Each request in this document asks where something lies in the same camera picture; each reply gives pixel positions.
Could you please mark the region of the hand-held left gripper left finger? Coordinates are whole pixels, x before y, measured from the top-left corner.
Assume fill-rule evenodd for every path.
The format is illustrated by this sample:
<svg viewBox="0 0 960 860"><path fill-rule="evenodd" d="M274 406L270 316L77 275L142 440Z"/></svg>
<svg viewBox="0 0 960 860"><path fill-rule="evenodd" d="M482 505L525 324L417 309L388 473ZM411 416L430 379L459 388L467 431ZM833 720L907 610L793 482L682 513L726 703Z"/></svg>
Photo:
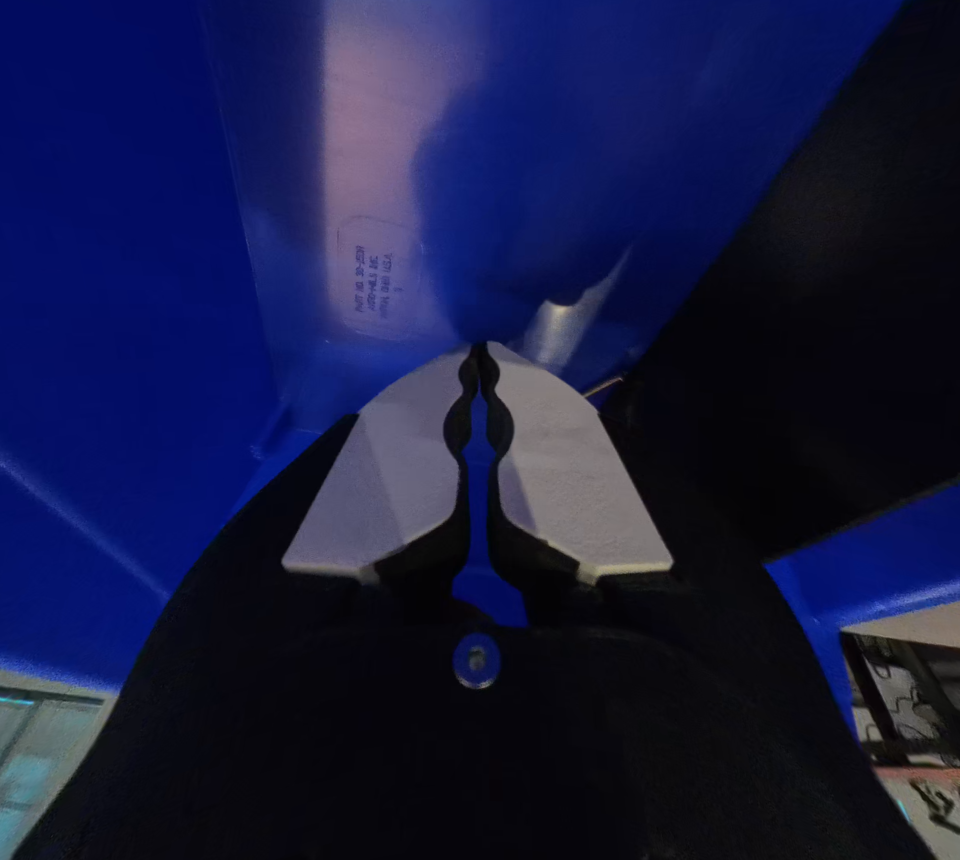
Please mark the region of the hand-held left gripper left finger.
<svg viewBox="0 0 960 860"><path fill-rule="evenodd" d="M399 585L462 568L474 353L442 354L360 410L282 556L288 573Z"/></svg>

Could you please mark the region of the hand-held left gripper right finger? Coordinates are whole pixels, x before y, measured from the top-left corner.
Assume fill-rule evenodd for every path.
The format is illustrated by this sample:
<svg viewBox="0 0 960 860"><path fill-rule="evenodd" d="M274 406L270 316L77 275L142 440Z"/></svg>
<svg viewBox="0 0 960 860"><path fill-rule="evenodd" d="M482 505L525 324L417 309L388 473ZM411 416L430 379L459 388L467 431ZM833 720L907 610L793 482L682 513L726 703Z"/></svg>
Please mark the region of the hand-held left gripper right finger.
<svg viewBox="0 0 960 860"><path fill-rule="evenodd" d="M594 406L506 346L482 348L487 547L523 588L664 574L674 559Z"/></svg>

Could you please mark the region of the blue plastic bin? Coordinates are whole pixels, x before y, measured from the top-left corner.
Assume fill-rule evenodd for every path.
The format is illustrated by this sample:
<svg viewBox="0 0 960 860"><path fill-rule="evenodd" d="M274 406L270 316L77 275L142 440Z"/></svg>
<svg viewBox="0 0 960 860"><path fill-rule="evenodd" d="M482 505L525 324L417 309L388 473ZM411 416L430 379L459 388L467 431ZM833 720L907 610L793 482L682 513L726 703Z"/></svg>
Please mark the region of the blue plastic bin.
<svg viewBox="0 0 960 860"><path fill-rule="evenodd" d="M4 671L484 338L641 364L826 666L957 602L958 0L2 0Z"/></svg>

